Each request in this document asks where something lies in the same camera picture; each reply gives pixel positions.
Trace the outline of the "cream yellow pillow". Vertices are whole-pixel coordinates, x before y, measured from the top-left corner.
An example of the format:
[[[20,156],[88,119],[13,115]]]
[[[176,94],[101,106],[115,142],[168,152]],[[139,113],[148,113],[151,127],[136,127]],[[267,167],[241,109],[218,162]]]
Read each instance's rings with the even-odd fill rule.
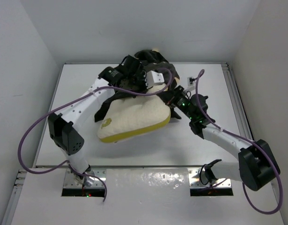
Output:
[[[94,115],[94,121],[101,122],[97,137],[104,143],[115,143],[149,133],[164,127],[172,118],[181,119],[181,116],[164,102],[167,92],[175,89],[180,81],[174,65],[156,49],[141,50],[134,56],[142,62],[147,72],[162,73],[166,83],[173,77],[172,83],[159,95],[155,92],[164,88],[165,84],[148,89],[148,96],[132,96],[118,91],[104,101]]]

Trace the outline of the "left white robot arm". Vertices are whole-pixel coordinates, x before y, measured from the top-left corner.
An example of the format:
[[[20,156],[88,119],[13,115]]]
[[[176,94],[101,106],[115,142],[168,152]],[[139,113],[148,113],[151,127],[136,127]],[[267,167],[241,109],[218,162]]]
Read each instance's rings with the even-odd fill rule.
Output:
[[[147,75],[142,63],[133,56],[126,56],[116,67],[106,67],[90,88],[77,100],[59,108],[48,116],[50,138],[62,149],[70,167],[81,177],[90,171],[82,147],[84,139],[79,134],[88,117],[98,111],[104,101],[116,91],[132,94],[121,86],[122,82],[135,85],[136,93],[147,90]]]

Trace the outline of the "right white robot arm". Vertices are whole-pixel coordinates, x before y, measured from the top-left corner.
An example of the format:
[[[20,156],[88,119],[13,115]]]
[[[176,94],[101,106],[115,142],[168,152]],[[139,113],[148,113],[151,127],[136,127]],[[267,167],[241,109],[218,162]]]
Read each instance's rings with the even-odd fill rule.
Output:
[[[216,159],[203,165],[200,180],[206,184],[219,178],[238,180],[250,190],[258,191],[278,178],[280,169],[269,144],[262,139],[256,142],[245,139],[218,127],[215,120],[207,116],[207,98],[201,94],[187,97],[184,88],[178,86],[168,101],[169,106],[178,108],[189,118],[189,126],[195,135],[218,145],[237,160],[235,164],[227,164]]]

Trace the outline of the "black floral pillowcase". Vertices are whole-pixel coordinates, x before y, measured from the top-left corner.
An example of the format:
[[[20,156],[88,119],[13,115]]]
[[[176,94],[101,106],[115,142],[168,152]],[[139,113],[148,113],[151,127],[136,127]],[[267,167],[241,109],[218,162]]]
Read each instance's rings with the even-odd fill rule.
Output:
[[[111,68],[110,75],[108,69],[105,69],[98,77],[105,78],[110,86],[146,94],[148,87],[145,79],[149,71],[162,73],[165,84],[169,82],[170,75],[172,75],[169,90],[175,89],[180,80],[174,65],[169,63],[157,50],[153,49],[141,50],[135,53],[134,56],[124,57],[118,66]]]

